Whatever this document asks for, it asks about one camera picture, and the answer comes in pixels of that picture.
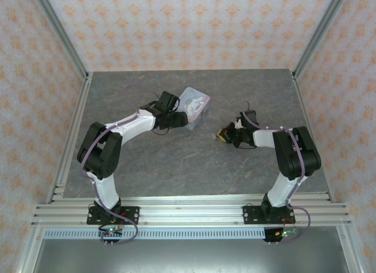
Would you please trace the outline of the light blue cartoon pouch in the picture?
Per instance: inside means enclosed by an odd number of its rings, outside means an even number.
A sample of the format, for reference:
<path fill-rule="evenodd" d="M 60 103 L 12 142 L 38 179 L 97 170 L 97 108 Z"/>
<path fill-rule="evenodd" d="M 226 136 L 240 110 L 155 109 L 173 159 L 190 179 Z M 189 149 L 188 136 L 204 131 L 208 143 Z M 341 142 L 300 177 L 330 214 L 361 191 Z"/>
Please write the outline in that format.
<path fill-rule="evenodd" d="M 177 111 L 187 114 L 188 124 L 185 128 L 193 130 L 209 107 L 210 96 L 192 87 L 187 87 L 179 99 Z"/>

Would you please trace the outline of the aluminium mounting beam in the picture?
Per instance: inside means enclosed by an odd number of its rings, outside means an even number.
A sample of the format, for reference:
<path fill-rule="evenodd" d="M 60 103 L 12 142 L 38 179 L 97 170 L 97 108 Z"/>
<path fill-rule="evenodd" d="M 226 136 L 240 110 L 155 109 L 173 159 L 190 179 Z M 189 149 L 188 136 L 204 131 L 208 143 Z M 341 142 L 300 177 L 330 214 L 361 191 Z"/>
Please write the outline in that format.
<path fill-rule="evenodd" d="M 227 227 L 243 226 L 243 206 L 229 205 L 140 205 L 138 225 L 145 227 Z M 308 205 L 305 210 L 295 209 L 298 227 L 352 226 L 347 207 L 341 204 Z M 85 225 L 89 209 L 83 205 L 40 205 L 36 208 L 32 224 L 51 227 Z"/>

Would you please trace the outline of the right controller board with LEDs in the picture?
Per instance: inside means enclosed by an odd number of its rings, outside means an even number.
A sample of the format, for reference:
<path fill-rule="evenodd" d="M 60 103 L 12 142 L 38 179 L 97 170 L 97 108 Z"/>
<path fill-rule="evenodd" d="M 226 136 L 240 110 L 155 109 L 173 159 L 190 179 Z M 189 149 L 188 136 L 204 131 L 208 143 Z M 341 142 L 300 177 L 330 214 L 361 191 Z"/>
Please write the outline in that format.
<path fill-rule="evenodd" d="M 287 229 L 287 230 L 276 231 L 274 233 L 274 235 L 276 237 L 288 237 L 289 235 L 296 234 L 296 233 L 298 233 L 298 229 L 291 228 L 291 229 Z"/>

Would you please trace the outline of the controller board with leds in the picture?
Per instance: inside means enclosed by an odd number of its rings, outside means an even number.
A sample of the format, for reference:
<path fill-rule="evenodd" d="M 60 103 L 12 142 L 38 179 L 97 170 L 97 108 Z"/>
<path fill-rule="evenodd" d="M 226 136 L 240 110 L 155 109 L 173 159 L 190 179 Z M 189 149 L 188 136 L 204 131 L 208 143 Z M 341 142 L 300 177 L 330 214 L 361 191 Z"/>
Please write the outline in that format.
<path fill-rule="evenodd" d="M 296 233 L 298 233 L 298 229 L 291 228 L 291 229 L 287 229 L 287 230 L 276 231 L 274 233 L 274 235 L 276 237 L 288 237 L 289 235 L 296 234 Z"/>
<path fill-rule="evenodd" d="M 122 229 L 118 225 L 101 225 L 98 227 L 100 237 L 121 237 Z"/>

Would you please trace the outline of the left controller board with LEDs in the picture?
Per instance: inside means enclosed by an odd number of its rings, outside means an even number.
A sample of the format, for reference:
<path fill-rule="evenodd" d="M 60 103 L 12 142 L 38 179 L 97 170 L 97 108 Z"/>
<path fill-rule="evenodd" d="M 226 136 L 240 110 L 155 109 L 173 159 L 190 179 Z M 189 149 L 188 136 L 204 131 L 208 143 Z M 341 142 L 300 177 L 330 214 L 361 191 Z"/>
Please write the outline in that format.
<path fill-rule="evenodd" d="M 98 227 L 100 237 L 121 237 L 122 229 L 118 225 L 101 225 Z"/>

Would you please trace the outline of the aluminium table edge rail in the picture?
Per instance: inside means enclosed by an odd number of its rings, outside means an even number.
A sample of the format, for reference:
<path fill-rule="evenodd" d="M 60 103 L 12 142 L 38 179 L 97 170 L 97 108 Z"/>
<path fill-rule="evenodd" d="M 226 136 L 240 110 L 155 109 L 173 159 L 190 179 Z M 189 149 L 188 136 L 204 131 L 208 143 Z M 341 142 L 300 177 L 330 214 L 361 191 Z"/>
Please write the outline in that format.
<path fill-rule="evenodd" d="M 227 195 L 200 195 L 200 196 L 148 196 L 148 197 L 122 197 L 123 203 L 187 203 L 187 202 L 199 202 L 199 201 L 224 201 L 225 203 L 235 201 L 245 202 L 261 202 L 264 194 L 227 194 Z M 72 204 L 89 204 L 94 201 L 94 198 L 63 198 L 62 196 L 54 195 L 52 203 L 72 203 Z M 330 197 L 328 193 L 297 193 L 293 195 L 291 202 L 293 205 L 304 203 L 330 203 Z"/>

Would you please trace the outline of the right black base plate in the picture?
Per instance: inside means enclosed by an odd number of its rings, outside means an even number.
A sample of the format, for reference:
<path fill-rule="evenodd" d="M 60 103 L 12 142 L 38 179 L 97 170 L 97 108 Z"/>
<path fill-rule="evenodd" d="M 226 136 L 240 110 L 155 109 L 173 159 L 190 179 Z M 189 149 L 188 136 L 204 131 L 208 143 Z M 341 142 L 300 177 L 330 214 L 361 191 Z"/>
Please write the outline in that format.
<path fill-rule="evenodd" d="M 260 205 L 243 206 L 243 221 L 245 224 L 294 224 L 294 213 L 287 207 L 263 208 Z"/>

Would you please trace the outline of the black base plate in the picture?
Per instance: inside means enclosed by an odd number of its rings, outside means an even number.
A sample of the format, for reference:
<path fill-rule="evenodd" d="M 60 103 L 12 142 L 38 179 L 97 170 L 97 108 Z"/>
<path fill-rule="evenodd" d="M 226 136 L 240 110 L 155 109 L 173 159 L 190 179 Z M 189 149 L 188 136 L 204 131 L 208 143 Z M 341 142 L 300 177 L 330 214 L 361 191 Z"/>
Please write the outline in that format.
<path fill-rule="evenodd" d="M 260 205 L 243 206 L 243 221 L 245 224 L 294 224 L 294 213 L 287 207 L 263 208 Z"/>
<path fill-rule="evenodd" d="M 138 224 L 140 212 L 139 207 L 117 206 L 112 208 L 111 211 L 133 221 L 135 224 Z M 130 225 L 129 222 L 108 213 L 99 205 L 93 205 L 89 207 L 86 223 L 88 225 Z"/>

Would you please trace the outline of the left aluminium side rail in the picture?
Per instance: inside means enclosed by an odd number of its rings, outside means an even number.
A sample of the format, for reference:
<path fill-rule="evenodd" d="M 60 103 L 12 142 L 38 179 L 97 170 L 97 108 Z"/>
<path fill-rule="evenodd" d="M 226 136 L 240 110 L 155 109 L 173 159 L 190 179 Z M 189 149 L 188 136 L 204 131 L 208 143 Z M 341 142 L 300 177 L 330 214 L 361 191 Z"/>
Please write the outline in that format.
<path fill-rule="evenodd" d="M 57 197 L 58 199 L 63 198 L 92 77 L 93 72 L 90 72 L 83 78 L 75 109 L 73 111 L 73 116 L 70 121 L 65 145 L 63 147 L 61 161 L 59 163 L 55 179 L 53 180 L 53 184 L 49 189 L 49 194 L 45 201 L 46 205 L 50 205 L 53 202 L 54 197 Z M 38 259 L 38 254 L 45 234 L 45 227 L 40 226 L 39 224 L 30 224 L 28 226 L 28 230 L 29 236 L 24 243 L 22 254 L 15 273 L 33 273 L 36 261 Z"/>

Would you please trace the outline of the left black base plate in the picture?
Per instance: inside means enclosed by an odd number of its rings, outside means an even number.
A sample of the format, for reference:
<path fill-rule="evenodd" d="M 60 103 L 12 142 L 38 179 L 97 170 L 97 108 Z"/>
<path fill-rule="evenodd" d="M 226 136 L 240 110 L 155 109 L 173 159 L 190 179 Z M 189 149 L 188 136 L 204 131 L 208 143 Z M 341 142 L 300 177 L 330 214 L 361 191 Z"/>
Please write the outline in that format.
<path fill-rule="evenodd" d="M 112 208 L 111 211 L 133 221 L 135 224 L 138 224 L 140 212 L 139 207 L 117 206 Z M 129 222 L 108 213 L 99 205 L 93 205 L 89 207 L 86 223 L 88 225 L 130 225 Z"/>

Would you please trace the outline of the right aluminium frame post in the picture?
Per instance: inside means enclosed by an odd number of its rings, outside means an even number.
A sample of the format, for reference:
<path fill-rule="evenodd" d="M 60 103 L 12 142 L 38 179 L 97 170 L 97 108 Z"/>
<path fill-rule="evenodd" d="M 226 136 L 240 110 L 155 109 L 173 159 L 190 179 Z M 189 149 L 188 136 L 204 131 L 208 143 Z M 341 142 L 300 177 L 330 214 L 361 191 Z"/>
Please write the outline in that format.
<path fill-rule="evenodd" d="M 308 65 L 310 59 L 313 57 L 315 50 L 319 46 L 343 2 L 344 0 L 331 0 L 329 3 L 328 8 L 324 12 L 323 17 L 319 21 L 318 26 L 313 32 L 309 43 L 298 61 L 296 68 L 292 71 L 292 77 L 294 80 L 298 80 L 298 78 L 303 74 L 304 69 Z"/>

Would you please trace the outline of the aluminium frame post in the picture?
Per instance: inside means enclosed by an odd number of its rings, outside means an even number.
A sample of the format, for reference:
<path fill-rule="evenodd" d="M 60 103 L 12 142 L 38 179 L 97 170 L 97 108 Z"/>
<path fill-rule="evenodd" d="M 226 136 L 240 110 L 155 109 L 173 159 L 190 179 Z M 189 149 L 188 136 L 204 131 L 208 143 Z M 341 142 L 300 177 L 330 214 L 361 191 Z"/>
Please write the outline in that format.
<path fill-rule="evenodd" d="M 313 57 L 315 50 L 319 46 L 343 2 L 344 0 L 331 0 L 329 3 L 328 8 L 324 12 L 323 17 L 319 21 L 318 26 L 313 32 L 309 43 L 298 61 L 296 68 L 292 71 L 292 77 L 294 80 L 298 80 L 298 78 L 303 74 L 304 69 L 308 65 L 310 59 Z"/>
<path fill-rule="evenodd" d="M 63 23 L 59 19 L 56 11 L 54 10 L 52 4 L 49 0 L 36 0 L 41 10 L 47 17 L 47 20 L 56 33 L 59 41 L 61 42 L 63 48 L 66 50 L 71 62 L 73 63 L 75 69 L 84 80 L 87 79 L 89 72 L 86 70 L 81 58 L 79 57 L 68 33 L 66 32 Z"/>

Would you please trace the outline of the left aluminium frame post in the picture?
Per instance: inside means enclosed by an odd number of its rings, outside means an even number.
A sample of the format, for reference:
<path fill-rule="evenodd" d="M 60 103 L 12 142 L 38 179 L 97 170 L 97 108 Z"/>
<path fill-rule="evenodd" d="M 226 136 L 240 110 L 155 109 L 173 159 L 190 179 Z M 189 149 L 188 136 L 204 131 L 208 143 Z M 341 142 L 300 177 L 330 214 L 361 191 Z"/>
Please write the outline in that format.
<path fill-rule="evenodd" d="M 66 50 L 71 62 L 73 63 L 75 69 L 84 80 L 87 79 L 89 72 L 86 70 L 81 58 L 79 57 L 68 33 L 66 32 L 63 23 L 59 19 L 56 11 L 54 10 L 52 4 L 49 0 L 36 0 L 41 10 L 47 17 L 47 20 L 56 33 L 59 41 L 61 42 L 63 48 Z"/>

